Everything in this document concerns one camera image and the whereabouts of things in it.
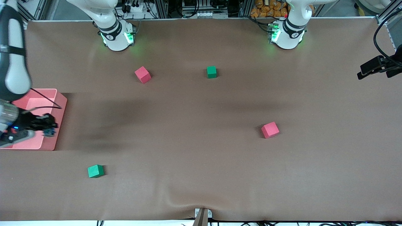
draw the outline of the green led light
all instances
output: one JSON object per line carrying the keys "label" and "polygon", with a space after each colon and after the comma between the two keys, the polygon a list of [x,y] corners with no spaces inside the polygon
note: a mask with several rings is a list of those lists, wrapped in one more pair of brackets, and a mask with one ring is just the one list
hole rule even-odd
{"label": "green led light", "polygon": [[102,39],[103,39],[103,43],[106,45],[106,40],[105,40],[105,37],[103,36],[103,34],[101,33],[100,34],[100,36],[102,37]]}
{"label": "green led light", "polygon": [[125,32],[124,36],[126,37],[128,43],[133,43],[133,35],[132,34],[130,34],[130,33],[127,34]]}
{"label": "green led light", "polygon": [[272,39],[271,40],[273,42],[276,42],[278,40],[280,34],[281,34],[281,30],[278,29],[275,33],[272,34]]}

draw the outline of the metal bracket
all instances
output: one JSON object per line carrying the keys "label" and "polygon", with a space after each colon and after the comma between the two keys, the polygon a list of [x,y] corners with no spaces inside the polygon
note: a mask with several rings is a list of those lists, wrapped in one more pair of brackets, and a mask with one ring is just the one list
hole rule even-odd
{"label": "metal bracket", "polygon": [[387,7],[385,7],[384,11],[378,14],[375,18],[377,19],[377,23],[380,24],[387,18],[391,13],[395,12],[396,9],[402,7],[402,0],[393,0]]}
{"label": "metal bracket", "polygon": [[208,209],[195,209],[195,220],[193,226],[208,226],[208,218],[211,216],[212,211]]}
{"label": "metal bracket", "polygon": [[[206,209],[208,211],[208,218],[212,218],[212,211],[209,209]],[[196,218],[198,215],[198,212],[200,211],[200,209],[195,209],[195,214],[194,217]]]}

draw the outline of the power strip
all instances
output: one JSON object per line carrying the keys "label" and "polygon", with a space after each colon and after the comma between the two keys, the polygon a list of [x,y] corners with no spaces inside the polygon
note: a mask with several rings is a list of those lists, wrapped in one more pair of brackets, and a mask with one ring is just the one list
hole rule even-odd
{"label": "power strip", "polygon": [[143,9],[144,9],[144,3],[141,3],[139,7],[132,6],[131,12],[142,12]]}
{"label": "power strip", "polygon": [[197,13],[197,18],[202,18],[202,19],[210,19],[213,16],[213,12],[209,11],[201,11]]}

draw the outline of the green cube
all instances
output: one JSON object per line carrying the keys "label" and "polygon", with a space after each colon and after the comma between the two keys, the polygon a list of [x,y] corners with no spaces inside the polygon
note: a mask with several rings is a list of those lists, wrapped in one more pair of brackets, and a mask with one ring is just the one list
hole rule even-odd
{"label": "green cube", "polygon": [[216,67],[215,66],[207,67],[207,76],[208,76],[208,78],[216,78]]}
{"label": "green cube", "polygon": [[90,178],[97,178],[103,176],[105,173],[103,172],[103,166],[101,165],[94,165],[88,167],[88,176]]}

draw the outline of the pink tray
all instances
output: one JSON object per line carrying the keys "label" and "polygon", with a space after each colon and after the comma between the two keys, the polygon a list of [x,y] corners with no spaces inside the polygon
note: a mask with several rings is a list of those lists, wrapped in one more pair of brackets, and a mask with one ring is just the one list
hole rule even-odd
{"label": "pink tray", "polygon": [[[56,102],[63,109],[56,108],[40,108],[32,111],[34,115],[43,115],[50,113],[55,117],[56,123],[59,124],[59,128],[62,123],[64,110],[67,104],[67,98],[57,91],[57,89],[36,89],[47,98]],[[53,103],[48,101],[46,98],[42,97],[35,91],[30,90],[23,98],[14,101],[14,105],[23,109],[32,109],[34,107],[41,106],[55,106]],[[25,140],[23,142],[14,144],[7,148],[8,150],[36,150],[36,151],[53,151],[56,146],[57,136],[59,135],[59,128],[56,129],[56,135],[54,137],[44,137],[42,131],[36,131],[35,137]]]}

